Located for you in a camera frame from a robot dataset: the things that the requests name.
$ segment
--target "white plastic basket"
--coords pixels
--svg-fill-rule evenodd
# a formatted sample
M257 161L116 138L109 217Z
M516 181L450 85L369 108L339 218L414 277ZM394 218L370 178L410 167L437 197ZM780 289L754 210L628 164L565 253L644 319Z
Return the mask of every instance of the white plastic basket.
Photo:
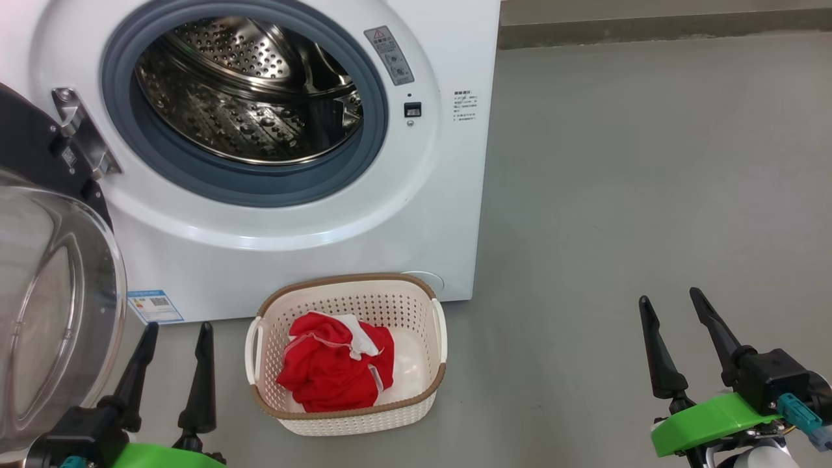
M306 413L289 391L277 385L289 328L310 310L355 314L370 325L390 329L396 355L394 383L375 406ZM245 338L245 374L257 403L295 434L384 431L413 424L428 414L445 375L447 343L442 306L419 279L398 274L337 276L287 286L266 300Z

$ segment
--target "gray floor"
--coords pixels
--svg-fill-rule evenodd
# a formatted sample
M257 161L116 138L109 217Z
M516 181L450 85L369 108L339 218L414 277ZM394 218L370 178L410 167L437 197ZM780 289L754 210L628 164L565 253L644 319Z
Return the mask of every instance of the gray floor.
M247 321L220 322L206 448L241 467L684 466L652 452L666 402L636 300L651 296L703 400L719 366L690 286L742 341L832 376L829 50L806 35L500 52L475 298L446 306L433 410L396 431L294 436L251 400ZM139 330L132 317L125 350ZM177 438L196 331L163 328L140 441ZM790 445L803 467L832 461Z

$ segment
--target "basket rim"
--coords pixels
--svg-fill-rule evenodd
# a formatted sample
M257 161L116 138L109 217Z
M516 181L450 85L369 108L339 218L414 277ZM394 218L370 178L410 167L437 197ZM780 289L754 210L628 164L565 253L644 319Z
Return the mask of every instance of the basket rim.
M406 281L409 283L413 283L416 286L419 286L428 295L431 301L436 299L436 294L433 293L433 290L430 288L430 286L428 286L427 283L418 279L415 276L405 275L402 273L363 273L356 275L330 276L312 281L303 281L300 283L295 283L293 285L288 285L286 287L280 288L278 291L273 293L263 302L263 305L260 306L260 310L257 311L257 316L263 317L266 311L272 305L272 303L274 303L278 298L285 296L286 294L289 294L290 292L317 286L328 286L332 284L358 281ZM436 372L436 377L434 377L433 381L430 383L430 386L428 386L428 388L422 393L408 398L407 400L394 401L392 403L386 403L384 405L371 406L369 408L359 408L356 410L321 411L315 413L293 413L289 411L278 411L269 406L263 400L263 397L260 396L260 391L257 389L257 384L251 386L251 392L254 395L255 401L258 405L260 405L263 411L265 411L266 414L273 416L277 419L290 421L339 419L355 416L370 416L377 413L383 413L385 411L397 410L406 406L416 405L418 403L421 403L422 401L427 400L433 393L435 393L436 390L439 388L439 384L442 383L444 377L445 363L442 362L439 364L439 368Z

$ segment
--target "metal hinge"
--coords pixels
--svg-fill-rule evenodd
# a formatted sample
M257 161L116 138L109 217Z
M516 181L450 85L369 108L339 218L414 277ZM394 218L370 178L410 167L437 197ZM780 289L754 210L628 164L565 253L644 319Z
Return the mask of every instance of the metal hinge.
M61 116L61 134L71 139L89 162L92 180L97 181L114 172L121 173L121 167L87 114L78 93L70 87L56 87L52 90L52 100L55 102L58 115Z

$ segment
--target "red cloth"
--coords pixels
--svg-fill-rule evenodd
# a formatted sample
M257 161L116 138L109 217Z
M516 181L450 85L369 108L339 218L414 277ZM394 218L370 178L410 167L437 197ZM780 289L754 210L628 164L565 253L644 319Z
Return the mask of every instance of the red cloth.
M295 339L284 350L277 383L292 392L307 412L370 407L379 396L374 366L384 389L393 385L394 344L390 331L362 321L361 329L380 353L350 357L353 334L342 322L319 313L298 317L289 330Z

